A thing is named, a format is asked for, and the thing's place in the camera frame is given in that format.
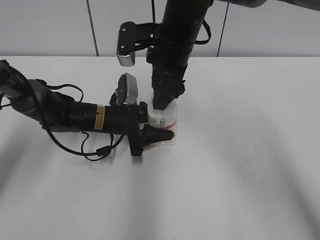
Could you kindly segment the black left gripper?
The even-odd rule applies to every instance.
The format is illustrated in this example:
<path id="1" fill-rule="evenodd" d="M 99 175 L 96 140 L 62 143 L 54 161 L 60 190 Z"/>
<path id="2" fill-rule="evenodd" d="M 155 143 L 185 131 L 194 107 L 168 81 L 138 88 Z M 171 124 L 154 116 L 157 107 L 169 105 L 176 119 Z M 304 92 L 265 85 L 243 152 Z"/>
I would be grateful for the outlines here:
<path id="1" fill-rule="evenodd" d="M 141 101 L 139 104 L 110 105 L 106 107 L 106 130 L 110 134 L 120 135 L 119 140 L 111 145 L 117 147 L 124 136 L 127 136 L 130 153 L 140 157 L 143 148 L 151 144 L 170 141 L 174 133 L 170 130 L 155 128 L 145 124 L 140 130 L 140 124 L 148 120 L 148 105 Z"/>

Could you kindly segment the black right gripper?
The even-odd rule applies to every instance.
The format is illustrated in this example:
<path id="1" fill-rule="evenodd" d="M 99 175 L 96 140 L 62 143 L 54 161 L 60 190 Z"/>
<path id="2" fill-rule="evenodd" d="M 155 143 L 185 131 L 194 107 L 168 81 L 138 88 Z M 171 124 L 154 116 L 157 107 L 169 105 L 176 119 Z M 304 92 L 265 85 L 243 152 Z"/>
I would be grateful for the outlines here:
<path id="1" fill-rule="evenodd" d="M 147 45 L 146 61 L 152 64 L 153 108 L 165 110 L 185 92 L 184 75 L 194 43 Z"/>

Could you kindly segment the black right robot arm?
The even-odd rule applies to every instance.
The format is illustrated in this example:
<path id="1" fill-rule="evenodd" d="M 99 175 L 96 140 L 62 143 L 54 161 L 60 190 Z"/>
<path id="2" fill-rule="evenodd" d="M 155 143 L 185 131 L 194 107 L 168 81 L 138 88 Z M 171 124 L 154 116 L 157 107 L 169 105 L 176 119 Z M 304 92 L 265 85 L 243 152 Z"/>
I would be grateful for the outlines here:
<path id="1" fill-rule="evenodd" d="M 152 65 L 153 108 L 164 110 L 185 92 L 184 75 L 194 45 L 207 41 L 197 39 L 212 0 L 168 0 L 161 23 L 156 27 L 155 41 L 147 51 Z"/>

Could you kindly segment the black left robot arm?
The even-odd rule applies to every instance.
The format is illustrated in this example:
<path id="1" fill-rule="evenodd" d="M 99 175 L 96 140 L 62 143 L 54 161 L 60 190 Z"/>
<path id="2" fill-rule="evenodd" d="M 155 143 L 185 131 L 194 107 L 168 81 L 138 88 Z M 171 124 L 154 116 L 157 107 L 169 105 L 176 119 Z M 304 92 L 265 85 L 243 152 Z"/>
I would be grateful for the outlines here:
<path id="1" fill-rule="evenodd" d="M 27 79 L 6 60 L 0 62 L 0 96 L 9 100 L 15 111 L 37 121 L 61 149 L 91 161 L 107 157 L 124 137 L 128 138 L 131 155 L 140 157 L 144 147 L 170 141 L 175 134 L 148 124 L 148 105 L 137 103 L 137 80 L 129 73 L 120 76 L 108 105 L 76 101 L 58 90 L 62 85 L 48 85 L 42 79 Z M 75 151 L 62 145 L 54 133 L 106 133 L 110 144 L 94 152 Z"/>

